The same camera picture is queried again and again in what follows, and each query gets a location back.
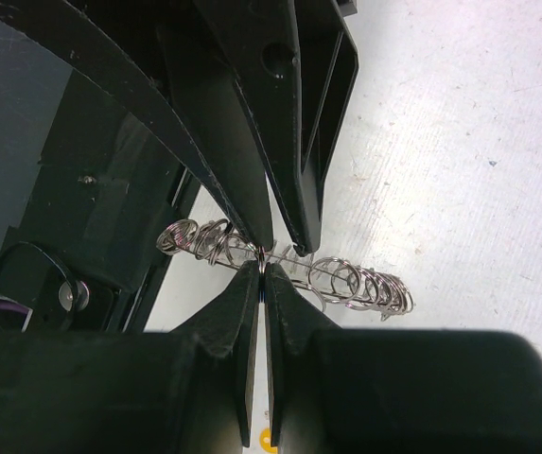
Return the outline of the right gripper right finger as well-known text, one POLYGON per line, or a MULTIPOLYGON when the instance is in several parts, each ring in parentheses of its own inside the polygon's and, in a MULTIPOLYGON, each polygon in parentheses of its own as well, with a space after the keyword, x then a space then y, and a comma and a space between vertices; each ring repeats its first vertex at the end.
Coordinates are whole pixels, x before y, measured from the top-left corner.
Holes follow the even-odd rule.
POLYGON ((282 453, 542 453, 542 359, 499 331, 342 328, 265 270, 282 453))

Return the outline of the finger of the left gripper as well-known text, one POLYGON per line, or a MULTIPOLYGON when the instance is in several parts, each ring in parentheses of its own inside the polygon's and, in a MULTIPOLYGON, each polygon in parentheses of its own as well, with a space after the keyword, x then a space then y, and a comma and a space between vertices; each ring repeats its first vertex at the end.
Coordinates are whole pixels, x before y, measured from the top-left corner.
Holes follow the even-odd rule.
POLYGON ((320 247, 323 191, 358 74, 355 1, 199 1, 294 249, 320 247))
POLYGON ((69 63, 133 114, 207 189, 238 231, 273 241, 265 172, 255 148, 207 145, 136 61, 69 1, 0 1, 0 21, 69 63))

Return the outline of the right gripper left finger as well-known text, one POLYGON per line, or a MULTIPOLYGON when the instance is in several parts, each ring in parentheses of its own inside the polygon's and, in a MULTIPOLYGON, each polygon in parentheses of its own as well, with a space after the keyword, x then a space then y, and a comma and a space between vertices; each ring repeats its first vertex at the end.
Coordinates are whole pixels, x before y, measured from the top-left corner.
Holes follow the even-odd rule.
POLYGON ((238 453, 258 265, 169 332, 0 332, 0 453, 238 453))

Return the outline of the silver spiked keyring disc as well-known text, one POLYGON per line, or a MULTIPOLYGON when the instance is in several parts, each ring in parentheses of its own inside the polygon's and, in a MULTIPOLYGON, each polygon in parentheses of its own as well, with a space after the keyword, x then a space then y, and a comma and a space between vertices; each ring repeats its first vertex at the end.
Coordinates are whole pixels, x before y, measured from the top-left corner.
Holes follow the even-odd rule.
MULTIPOLYGON (((167 256, 189 253, 210 266, 235 271, 255 260, 258 252, 226 218, 204 224, 191 218, 175 221, 159 234, 156 248, 167 256)), ((411 292, 399 277, 343 258, 313 253, 301 257, 293 246, 274 243, 264 253, 264 262, 281 266, 297 289, 315 295, 321 309, 337 305, 358 312, 374 311, 386 321, 414 308, 411 292)))

